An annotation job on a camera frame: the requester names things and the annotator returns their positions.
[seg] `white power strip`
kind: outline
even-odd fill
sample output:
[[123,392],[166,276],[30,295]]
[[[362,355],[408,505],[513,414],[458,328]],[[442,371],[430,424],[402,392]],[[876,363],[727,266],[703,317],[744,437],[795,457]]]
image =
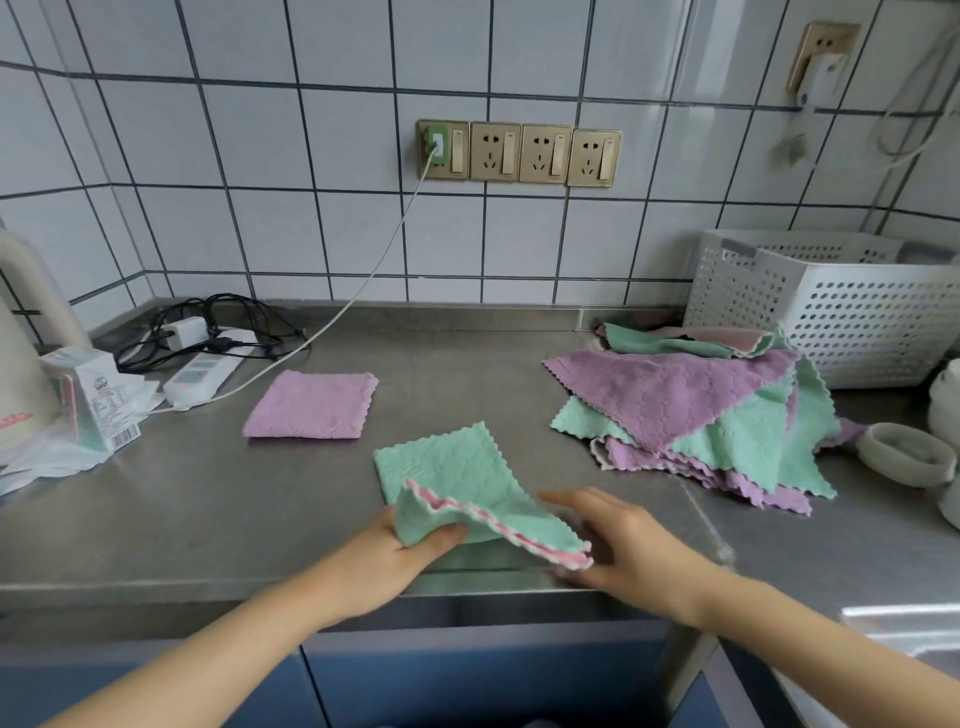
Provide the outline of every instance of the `white power strip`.
[[[256,334],[246,328],[228,328],[219,336],[234,341],[257,344]],[[254,346],[231,349],[230,353],[245,356],[252,353]],[[223,356],[218,353],[199,353],[179,372],[171,376],[163,385],[163,394],[174,409],[189,409],[203,404],[217,394],[220,385],[233,370],[240,366],[243,359],[238,356]]]

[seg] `backsplash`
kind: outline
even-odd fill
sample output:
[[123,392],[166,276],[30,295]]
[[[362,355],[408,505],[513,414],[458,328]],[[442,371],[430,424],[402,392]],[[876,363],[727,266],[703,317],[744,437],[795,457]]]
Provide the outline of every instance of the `backsplash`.
[[[611,189],[426,181],[362,298],[682,304],[707,228],[960,246],[960,147],[866,136],[958,9],[924,0],[0,0],[0,218],[94,328],[154,296],[343,300],[421,118],[623,131]],[[777,166],[805,25],[862,24],[818,166]],[[898,110],[922,138],[960,56]],[[0,293],[34,338],[17,281]]]

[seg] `white kettle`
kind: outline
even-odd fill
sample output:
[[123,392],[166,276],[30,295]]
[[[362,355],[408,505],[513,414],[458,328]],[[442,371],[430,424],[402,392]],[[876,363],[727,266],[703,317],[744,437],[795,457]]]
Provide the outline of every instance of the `white kettle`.
[[[90,337],[40,256],[4,228],[0,228],[0,269],[23,286],[61,346],[90,346]],[[59,411],[57,395],[40,370],[36,350],[0,301],[0,449],[40,432]]]

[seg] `left hand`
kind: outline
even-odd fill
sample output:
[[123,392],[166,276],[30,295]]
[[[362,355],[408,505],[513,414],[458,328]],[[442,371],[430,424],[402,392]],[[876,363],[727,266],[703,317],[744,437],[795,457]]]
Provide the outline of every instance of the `left hand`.
[[359,617],[399,596],[421,571],[467,539],[462,525],[438,528],[404,547],[394,531],[394,508],[336,551],[295,577],[337,621]]

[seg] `pile of cloths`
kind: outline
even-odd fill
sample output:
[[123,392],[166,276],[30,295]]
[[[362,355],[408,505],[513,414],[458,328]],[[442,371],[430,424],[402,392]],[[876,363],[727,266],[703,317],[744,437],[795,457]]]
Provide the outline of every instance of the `pile of cloths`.
[[551,426],[605,470],[663,470],[809,515],[836,491],[814,462],[864,427],[838,419],[813,364],[778,332],[604,325],[609,351],[544,366],[573,395]]

